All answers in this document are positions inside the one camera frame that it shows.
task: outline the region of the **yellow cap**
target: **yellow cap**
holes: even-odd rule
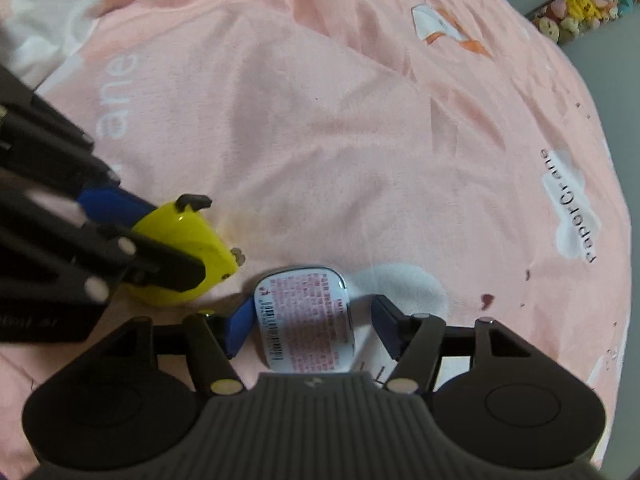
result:
[[[236,256],[191,205],[164,204],[134,225],[133,231],[199,258],[206,270],[200,285],[185,292],[155,285],[129,285],[131,293],[146,303],[174,306],[195,300],[238,270]]]

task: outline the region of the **stain on fabric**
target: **stain on fabric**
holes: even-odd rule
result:
[[[493,294],[483,294],[480,299],[482,300],[481,310],[487,310],[494,302],[495,296]]]

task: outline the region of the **ribbed black surface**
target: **ribbed black surface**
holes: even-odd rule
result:
[[[509,470],[482,462],[443,436],[420,398],[380,390],[368,374],[263,375],[249,392],[210,400],[191,433],[151,462],[98,474],[45,465],[30,477],[31,480],[533,478],[601,479],[583,462],[544,471]]]

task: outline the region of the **barcode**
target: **barcode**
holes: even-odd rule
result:
[[[280,333],[278,332],[278,323],[276,322],[276,313],[273,309],[273,303],[265,301],[261,304],[262,318],[264,326],[267,329],[267,345],[269,346],[269,354],[274,361],[282,361],[282,343],[280,341]]]

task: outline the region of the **wrinkled fabric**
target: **wrinkled fabric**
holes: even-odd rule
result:
[[[421,41],[423,3],[488,55]],[[213,199],[207,219],[247,261],[198,306],[268,270],[332,267],[353,300],[353,368],[382,380],[392,363],[371,294],[454,325],[493,316],[599,394],[602,457],[628,327],[628,212],[584,82],[504,0],[99,0],[87,12],[91,37],[40,92],[127,190]],[[19,420],[32,387],[129,317],[190,308],[121,291],[85,344],[2,345],[0,470],[14,480],[36,465]],[[234,359],[249,385],[266,370],[257,348],[254,333]],[[176,360],[166,369],[186,376]]]

